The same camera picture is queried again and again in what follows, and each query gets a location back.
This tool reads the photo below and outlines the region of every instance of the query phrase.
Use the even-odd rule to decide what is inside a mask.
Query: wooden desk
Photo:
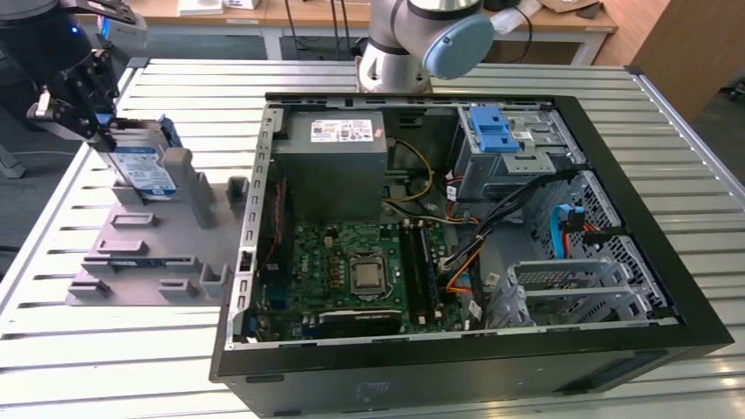
[[[179,16],[179,0],[130,0],[132,10],[142,14],[150,26],[155,25],[262,25],[267,13],[268,1],[259,3],[256,10],[228,9],[222,15]],[[96,22],[94,16],[80,17],[84,24]]]
[[[264,24],[270,26],[290,26],[288,12],[284,7],[284,0],[264,0],[267,4],[267,13],[264,15]],[[342,7],[336,1],[336,20],[342,24],[344,16],[342,14]],[[371,6],[366,1],[350,0],[347,1],[347,18],[350,27],[368,28],[371,25]],[[298,27],[334,27],[335,21],[331,12],[331,3],[328,0],[290,0],[292,20]],[[495,13],[484,11],[487,16],[493,16]],[[608,13],[601,11],[593,20],[583,19],[575,13],[555,13],[552,10],[543,8],[531,17],[533,23],[533,31],[552,31],[552,32],[585,32],[599,31],[615,33],[619,26],[608,16]],[[524,24],[519,31],[528,31],[528,24]]]
[[[263,30],[264,41],[268,50],[279,49],[280,37],[292,35],[290,30],[288,12],[284,0],[264,0],[267,2],[267,13],[264,15],[266,29]],[[364,0],[350,0],[347,2],[347,18],[350,22],[350,32],[354,37],[367,37],[371,23],[371,6]],[[335,20],[331,10],[330,0],[290,0],[292,21],[296,26],[296,33],[303,37],[332,37],[335,36]],[[344,34],[344,16],[338,2],[336,21],[339,33]],[[544,8],[531,18],[533,23],[533,40],[536,42],[572,42],[580,44],[575,54],[573,65],[591,65],[595,61],[597,52],[603,47],[605,37],[615,33],[619,26],[612,21],[608,14],[601,11],[593,20],[577,17],[573,12],[556,14]],[[528,39],[529,27],[521,25],[516,31],[505,35],[495,32],[495,40],[525,41]]]
[[[256,10],[228,9],[222,15],[179,16],[179,0],[131,0],[135,12],[148,22],[152,33],[190,35],[258,35],[264,38],[267,58],[283,60],[280,39],[292,35],[284,0],[263,0]],[[347,17],[352,37],[367,37],[371,24],[371,6],[364,0],[347,2]],[[290,0],[292,20],[296,33],[302,37],[334,37],[335,21],[330,0]],[[344,35],[344,17],[338,2],[336,20],[339,34]],[[94,24],[95,18],[82,17],[86,24]],[[572,42],[580,44],[573,65],[591,65],[600,51],[608,34],[617,26],[605,12],[595,20],[587,20],[575,13],[556,14],[543,10],[531,18],[533,23],[533,40],[536,42]],[[525,41],[528,25],[524,24],[507,35],[495,32],[495,40]]]

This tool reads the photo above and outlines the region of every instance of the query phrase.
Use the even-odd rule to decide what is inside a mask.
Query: power cable
[[[346,17],[346,35],[347,35],[347,53],[350,54],[351,58],[352,57],[352,41],[350,39],[350,20],[347,19],[347,2],[346,0],[342,0],[342,14]]]
[[[531,46],[533,45],[533,22],[531,22],[531,18],[519,7],[515,7],[515,10],[523,15],[525,20],[528,21],[528,42],[525,43],[525,49],[523,50],[523,54],[513,60],[508,61],[508,64],[521,63],[528,55],[528,51],[531,50]]]
[[[336,21],[336,1],[335,0],[332,0],[332,2],[331,2],[331,14],[335,17],[336,61],[339,61],[342,52],[339,50],[339,22]]]
[[[295,56],[300,61],[299,37],[295,33],[295,22],[292,22],[292,13],[290,12],[290,0],[284,0],[284,8],[288,11],[290,28],[292,29],[292,44],[295,45]]]

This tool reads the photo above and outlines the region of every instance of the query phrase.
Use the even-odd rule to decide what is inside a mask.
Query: sticker
[[[226,21],[230,24],[259,24],[259,21],[255,19],[227,19]]]
[[[489,272],[489,276],[484,281],[484,286],[497,286],[497,282],[500,281],[500,275],[493,272]]]
[[[473,300],[471,300],[471,303],[468,303],[468,311],[479,320],[481,320],[481,307],[476,304],[476,301]]]
[[[591,27],[591,28],[584,28],[585,32],[613,32],[613,28],[608,28],[608,27]]]
[[[166,198],[176,193],[176,185],[159,165],[159,154],[152,147],[118,147],[111,153],[116,166],[132,186],[144,194]]]
[[[132,260],[112,260],[108,264],[114,266],[136,266],[138,263]]]
[[[446,188],[447,192],[447,200],[448,201],[458,201],[458,188],[455,186],[448,186]]]
[[[531,133],[531,131],[512,131],[512,138],[515,140],[533,141],[533,134]]]
[[[311,124],[311,142],[374,141],[371,120],[315,120]]]

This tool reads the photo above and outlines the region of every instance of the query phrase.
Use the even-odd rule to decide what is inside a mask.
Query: aluminum extrusion table
[[[440,93],[575,95],[737,342],[601,395],[375,412],[355,417],[743,417],[745,191],[643,76],[615,67],[484,65]],[[143,61],[120,114],[176,121],[211,182],[251,174],[268,91],[352,92],[334,62]],[[218,308],[67,307],[106,220],[114,176],[83,147],[0,285],[0,416],[254,417],[207,380]]]

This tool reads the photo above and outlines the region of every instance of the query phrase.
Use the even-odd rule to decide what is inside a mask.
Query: ram slot
[[[410,316],[415,324],[424,325],[435,317],[432,292],[430,290],[430,249],[423,241],[423,229],[418,225],[403,224],[399,228],[404,282]]]

